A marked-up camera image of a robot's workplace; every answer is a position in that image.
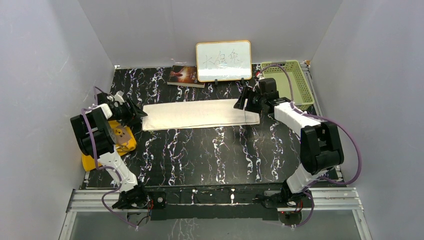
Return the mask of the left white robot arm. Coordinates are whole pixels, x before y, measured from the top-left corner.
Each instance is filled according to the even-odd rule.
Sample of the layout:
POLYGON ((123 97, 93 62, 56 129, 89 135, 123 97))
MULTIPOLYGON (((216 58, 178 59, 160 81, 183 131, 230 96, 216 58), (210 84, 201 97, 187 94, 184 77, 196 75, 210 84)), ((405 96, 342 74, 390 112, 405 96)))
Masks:
POLYGON ((122 92, 115 95, 100 92, 95 99, 96 104, 83 108, 81 114, 70 119, 78 146, 84 155, 93 158, 95 168, 106 170, 117 184, 120 195, 112 208, 144 208, 149 203, 149 194, 119 155, 109 121, 140 125, 148 114, 122 92))

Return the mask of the white towel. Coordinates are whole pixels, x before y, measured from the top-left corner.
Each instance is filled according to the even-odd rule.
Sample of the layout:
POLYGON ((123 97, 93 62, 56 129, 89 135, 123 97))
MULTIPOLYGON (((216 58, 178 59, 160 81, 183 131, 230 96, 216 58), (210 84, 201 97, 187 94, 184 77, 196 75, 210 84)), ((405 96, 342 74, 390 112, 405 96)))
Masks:
POLYGON ((260 124, 258 113, 235 109, 236 99, 149 104, 143 107, 143 131, 198 129, 260 124))

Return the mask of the yellow bear towel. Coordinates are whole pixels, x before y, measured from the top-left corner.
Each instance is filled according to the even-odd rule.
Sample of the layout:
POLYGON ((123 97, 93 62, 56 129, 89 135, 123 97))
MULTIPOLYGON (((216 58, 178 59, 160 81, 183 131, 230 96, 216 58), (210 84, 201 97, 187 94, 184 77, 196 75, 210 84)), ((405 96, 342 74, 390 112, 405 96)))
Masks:
MULTIPOLYGON (((134 151, 136 149, 137 142, 130 127, 122 126, 116 120, 110 120, 108 123, 115 134, 115 146, 117 148, 118 154, 120 156, 124 156, 125 154, 134 151)), ((95 161, 91 156, 84 155, 82 153, 81 162, 86 172, 96 168, 95 161)))

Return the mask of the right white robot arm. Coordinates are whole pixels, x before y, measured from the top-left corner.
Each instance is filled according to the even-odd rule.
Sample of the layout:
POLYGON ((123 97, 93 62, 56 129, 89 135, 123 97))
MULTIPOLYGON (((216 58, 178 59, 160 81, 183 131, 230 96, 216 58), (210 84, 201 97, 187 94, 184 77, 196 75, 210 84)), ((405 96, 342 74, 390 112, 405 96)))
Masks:
POLYGON ((283 182, 281 192, 269 196, 269 199, 295 207, 312 184, 344 162, 338 126, 309 117, 293 101, 280 97, 273 78, 261 79, 255 86, 244 86, 234 108, 272 114, 275 120, 300 137, 300 164, 283 182))

